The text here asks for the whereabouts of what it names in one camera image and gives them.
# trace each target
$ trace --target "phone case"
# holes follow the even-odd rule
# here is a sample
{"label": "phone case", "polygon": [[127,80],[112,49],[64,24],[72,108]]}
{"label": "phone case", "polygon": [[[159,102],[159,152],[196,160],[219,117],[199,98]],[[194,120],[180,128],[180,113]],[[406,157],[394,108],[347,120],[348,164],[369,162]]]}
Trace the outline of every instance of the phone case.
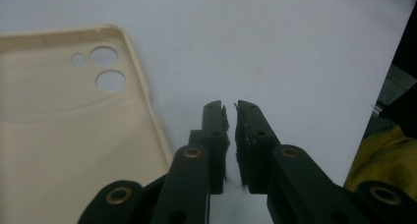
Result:
{"label": "phone case", "polygon": [[102,187],[171,159],[124,30],[0,36],[1,223],[76,223]]}

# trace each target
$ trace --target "white table surface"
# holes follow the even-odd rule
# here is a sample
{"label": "white table surface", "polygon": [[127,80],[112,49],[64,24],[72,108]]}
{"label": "white table surface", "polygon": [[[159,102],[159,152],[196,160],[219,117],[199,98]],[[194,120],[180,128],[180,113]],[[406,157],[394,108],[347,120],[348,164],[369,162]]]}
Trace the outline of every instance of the white table surface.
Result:
{"label": "white table surface", "polygon": [[113,24],[134,40],[174,149],[206,103],[228,108],[225,193],[210,223],[271,223],[240,185],[233,103],[258,104],[282,143],[342,185],[414,0],[0,0],[0,32]]}

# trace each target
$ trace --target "black plastic part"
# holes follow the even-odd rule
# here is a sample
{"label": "black plastic part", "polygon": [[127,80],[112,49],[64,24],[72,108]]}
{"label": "black plastic part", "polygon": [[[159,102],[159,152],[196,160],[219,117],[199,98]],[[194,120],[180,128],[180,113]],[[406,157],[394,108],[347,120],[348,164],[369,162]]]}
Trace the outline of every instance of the black plastic part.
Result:
{"label": "black plastic part", "polygon": [[252,194],[267,194],[271,174],[268,161],[280,142],[257,105],[239,100],[236,109],[236,157],[242,184],[248,185]]}
{"label": "black plastic part", "polygon": [[399,41],[392,64],[417,79],[417,5]]}
{"label": "black plastic part", "polygon": [[202,224],[208,219],[209,151],[186,145],[175,153],[150,223]]}
{"label": "black plastic part", "polygon": [[[303,149],[282,145],[272,155],[275,186],[268,199],[276,201],[268,208],[275,223],[369,223]],[[284,192],[277,196],[273,189]],[[288,204],[285,216],[276,213],[277,203]]]}
{"label": "black plastic part", "polygon": [[85,209],[79,224],[131,224],[140,222],[138,210],[143,196],[141,185],[135,182],[114,182],[98,192]]}
{"label": "black plastic part", "polygon": [[388,118],[399,125],[408,137],[417,139],[417,84],[399,96],[385,108],[380,117]]}
{"label": "black plastic part", "polygon": [[355,192],[363,205],[361,209],[373,223],[417,223],[417,204],[396,187],[382,182],[364,182]]}
{"label": "black plastic part", "polygon": [[201,144],[209,151],[210,193],[223,193],[223,180],[226,175],[226,152],[230,145],[227,130],[226,108],[217,100],[207,104],[203,111],[201,130],[190,133],[189,144]]}
{"label": "black plastic part", "polygon": [[152,219],[154,208],[165,183],[166,175],[156,179],[143,188],[143,195],[137,212],[141,213],[138,223],[148,224]]}

